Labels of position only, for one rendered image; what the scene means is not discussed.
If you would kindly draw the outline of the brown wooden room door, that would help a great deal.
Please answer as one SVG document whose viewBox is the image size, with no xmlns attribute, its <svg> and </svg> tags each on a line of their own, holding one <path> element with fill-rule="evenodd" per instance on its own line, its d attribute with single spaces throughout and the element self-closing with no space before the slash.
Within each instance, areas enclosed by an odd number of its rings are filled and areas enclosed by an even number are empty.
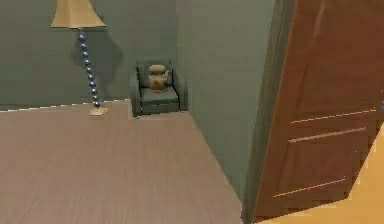
<svg viewBox="0 0 384 224">
<path fill-rule="evenodd" d="M 253 221 L 343 200 L 384 122 L 384 0 L 296 0 Z"/>
</svg>

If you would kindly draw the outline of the blue beaded floor lamp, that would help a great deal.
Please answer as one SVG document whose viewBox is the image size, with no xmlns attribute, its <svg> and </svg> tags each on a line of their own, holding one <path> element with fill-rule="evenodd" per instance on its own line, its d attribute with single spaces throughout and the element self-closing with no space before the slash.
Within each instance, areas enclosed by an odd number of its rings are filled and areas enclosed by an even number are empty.
<svg viewBox="0 0 384 224">
<path fill-rule="evenodd" d="M 68 28 L 78 32 L 77 40 L 81 51 L 81 57 L 88 77 L 88 86 L 92 93 L 93 108 L 89 111 L 90 116 L 103 116 L 108 112 L 99 100 L 97 83 L 92 68 L 92 61 L 89 58 L 89 46 L 85 28 L 100 28 L 106 24 L 97 15 L 91 0 L 56 0 L 56 10 L 51 28 Z"/>
</svg>

